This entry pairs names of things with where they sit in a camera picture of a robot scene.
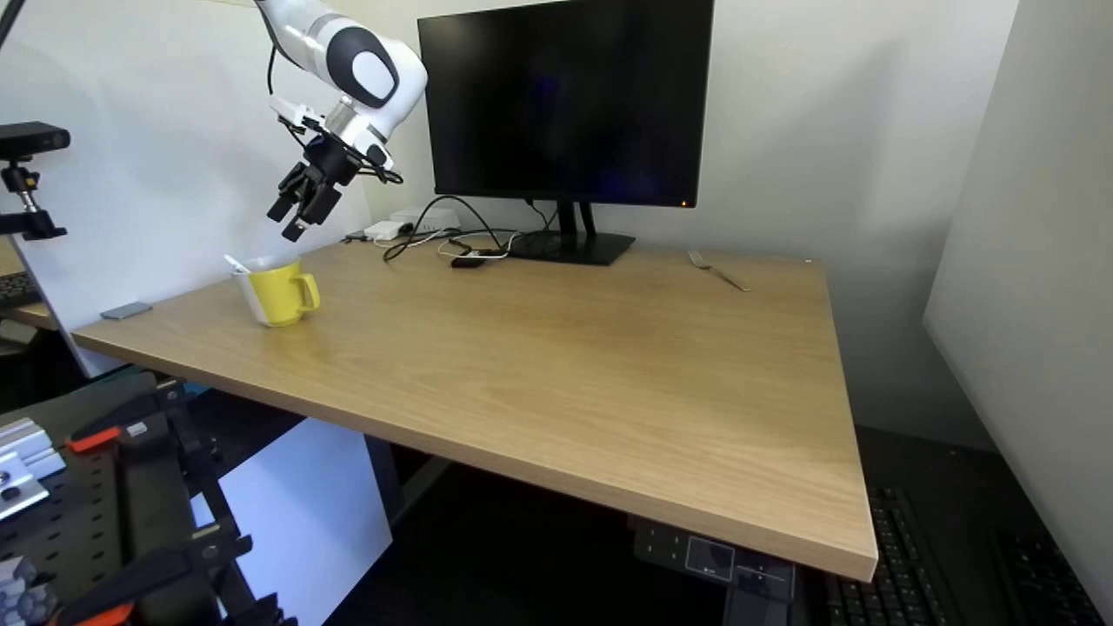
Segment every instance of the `computer monitor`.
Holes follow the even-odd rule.
[[[25,0],[3,0],[0,4],[0,49],[3,49],[11,26],[12,26],[12,16],[20,16],[20,9],[25,9]]]
[[[692,208],[713,0],[571,0],[424,16],[438,193],[554,197],[516,256],[607,264],[592,200]]]

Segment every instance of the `black cable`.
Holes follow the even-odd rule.
[[[269,95],[274,95],[274,60],[279,60],[279,45],[272,45],[272,55],[269,55]]]
[[[411,242],[427,240],[427,231],[422,231],[422,223],[424,223],[424,215],[427,215],[433,206],[442,206],[442,200],[459,200],[463,208],[470,208],[470,211],[477,215],[477,223],[483,224],[483,229],[471,229],[471,231],[485,231],[485,236],[494,240],[494,246],[496,246],[496,251],[491,251],[491,252],[509,252],[509,242],[496,240],[496,231],[511,231],[511,229],[494,229],[494,224],[483,218],[483,211],[471,208],[471,206],[470,206],[465,197],[459,197],[459,193],[438,193],[438,197],[424,200],[424,208],[418,211],[412,231],[381,251],[381,264],[388,264],[388,262],[395,262],[400,252],[407,252]],[[446,240],[449,240],[451,246],[471,251],[470,242],[455,240],[459,231],[470,231],[470,229],[446,231]]]
[[[533,197],[526,197],[526,206],[542,218],[542,229],[550,229],[550,224],[554,224],[555,208],[545,215],[542,208],[534,208],[534,206],[533,206]]]

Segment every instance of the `wire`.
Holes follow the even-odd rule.
[[[272,45],[272,55],[269,55],[269,95],[274,95],[274,60],[279,60],[279,45]]]
[[[555,208],[545,215],[533,197],[526,197],[526,206],[542,218],[542,229],[554,229],[554,218],[558,215]]]
[[[438,240],[438,231],[424,231],[422,223],[427,218],[427,211],[442,200],[459,200],[463,208],[471,211],[471,218],[483,224],[483,229],[451,229],[451,231],[442,231],[451,246],[459,246],[463,252],[471,252],[477,246],[455,240],[463,231],[485,231],[494,240],[494,251],[477,251],[477,252],[509,252],[511,242],[516,242],[516,229],[494,229],[483,211],[477,206],[470,206],[465,197],[459,193],[438,193],[432,200],[424,200],[424,208],[418,211],[418,223],[412,223],[412,231],[395,240],[391,246],[381,251],[381,264],[395,262],[400,252],[407,252],[412,242],[427,242],[427,240]]]
[[[459,197],[459,193],[438,193],[438,197],[432,197],[432,200],[422,208],[418,223],[412,223],[418,231],[422,231],[424,215],[427,215],[433,206],[442,206],[442,200],[459,200],[463,208],[470,208],[470,211],[477,215],[477,223],[483,224],[483,231],[494,240],[494,246],[504,251],[504,240],[496,240],[496,229],[483,218],[483,211],[478,211],[477,206],[470,206],[465,197]]]

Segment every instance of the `white wall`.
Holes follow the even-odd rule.
[[[265,211],[300,144],[265,90],[269,31],[250,0],[36,0],[0,49],[0,121],[74,133],[36,155],[41,206],[68,236],[20,242],[74,331],[133,297],[227,278],[222,252],[295,252],[368,223],[360,186],[289,246]],[[284,97],[338,95],[292,68]],[[88,371],[111,360],[88,351]]]
[[[1113,5],[1025,0],[927,326],[1113,621]]]
[[[339,5],[418,45],[422,12],[516,0]],[[700,208],[602,208],[602,224],[706,251],[819,256],[855,417],[980,444],[921,310],[1012,9],[1015,0],[715,0]],[[374,211],[432,197],[424,109],[391,148],[407,186],[373,192]],[[533,218],[509,206],[496,215]]]

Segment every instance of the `monitor stand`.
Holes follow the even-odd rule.
[[[577,229],[575,200],[555,200],[555,218],[558,229],[519,231],[511,256],[555,264],[613,264],[634,242],[634,236],[594,231],[592,200],[579,200],[585,229]]]

